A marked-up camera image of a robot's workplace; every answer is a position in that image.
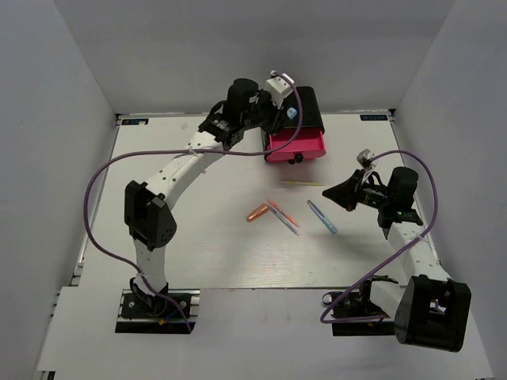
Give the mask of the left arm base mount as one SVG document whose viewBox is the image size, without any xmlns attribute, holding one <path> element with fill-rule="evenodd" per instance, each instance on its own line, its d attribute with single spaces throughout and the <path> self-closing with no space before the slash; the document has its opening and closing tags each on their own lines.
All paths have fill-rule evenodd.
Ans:
<svg viewBox="0 0 507 380">
<path fill-rule="evenodd" d="M 182 308 L 188 329 L 181 313 L 171 302 L 162 300 L 160 306 L 151 310 L 130 290 L 124 289 L 116 318 L 115 333 L 188 335 L 192 332 L 199 312 L 200 291 L 172 289 L 168 294 Z"/>
</svg>

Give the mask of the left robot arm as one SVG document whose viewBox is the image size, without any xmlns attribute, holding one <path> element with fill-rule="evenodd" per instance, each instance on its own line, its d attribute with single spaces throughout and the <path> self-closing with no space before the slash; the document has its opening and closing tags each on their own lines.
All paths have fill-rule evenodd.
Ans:
<svg viewBox="0 0 507 380">
<path fill-rule="evenodd" d="M 292 78 L 276 72 L 262 88 L 250 79 L 234 80 L 226 100 L 212 107 L 183 153 L 144 182 L 133 180 L 126 186 L 124 221 L 140 270 L 130 288 L 149 315 L 158 316 L 167 307 L 165 249 L 177 231 L 172 214 L 177 200 L 210 165 L 242 141 L 245 131 L 255 127 L 279 131 L 287 113 L 284 102 L 294 88 Z"/>
</svg>

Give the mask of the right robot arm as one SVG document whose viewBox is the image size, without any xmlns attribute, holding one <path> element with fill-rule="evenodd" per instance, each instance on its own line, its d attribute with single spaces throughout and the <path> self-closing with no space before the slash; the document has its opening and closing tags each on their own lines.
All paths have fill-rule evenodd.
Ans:
<svg viewBox="0 0 507 380">
<path fill-rule="evenodd" d="M 414 209 L 418 174 L 406 167 L 393 169 L 382 184 L 377 172 L 356 170 L 323 196 L 346 211 L 361 204 L 378 212 L 377 222 L 395 250 L 407 279 L 373 273 L 351 291 L 330 292 L 335 336 L 393 335 L 401 344 L 459 352 L 463 346 L 471 290 L 441 267 Z"/>
</svg>

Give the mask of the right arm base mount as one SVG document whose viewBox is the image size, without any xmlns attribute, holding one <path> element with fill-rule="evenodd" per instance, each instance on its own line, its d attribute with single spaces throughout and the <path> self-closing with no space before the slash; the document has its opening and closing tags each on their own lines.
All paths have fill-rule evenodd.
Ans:
<svg viewBox="0 0 507 380">
<path fill-rule="evenodd" d="M 381 301 L 394 313 L 403 291 L 398 281 L 387 275 L 365 280 L 332 309 L 333 319 L 346 319 L 332 324 L 333 336 L 394 336 L 393 317 L 374 301 Z"/>
</svg>

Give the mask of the orange capsule eraser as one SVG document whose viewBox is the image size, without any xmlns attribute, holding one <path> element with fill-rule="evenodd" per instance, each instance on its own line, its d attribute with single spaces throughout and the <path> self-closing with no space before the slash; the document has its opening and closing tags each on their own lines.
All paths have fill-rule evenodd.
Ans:
<svg viewBox="0 0 507 380">
<path fill-rule="evenodd" d="M 259 219 L 267 212 L 269 212 L 269 205 L 267 203 L 263 203 L 246 216 L 246 221 L 253 222 L 256 219 Z"/>
</svg>

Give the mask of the blue capsule eraser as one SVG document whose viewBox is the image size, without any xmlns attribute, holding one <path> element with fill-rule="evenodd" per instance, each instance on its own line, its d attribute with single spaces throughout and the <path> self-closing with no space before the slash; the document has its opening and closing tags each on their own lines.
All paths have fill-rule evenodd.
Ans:
<svg viewBox="0 0 507 380">
<path fill-rule="evenodd" d="M 289 108 L 287 110 L 287 117 L 290 120 L 293 120 L 297 116 L 297 111 L 294 108 Z"/>
</svg>

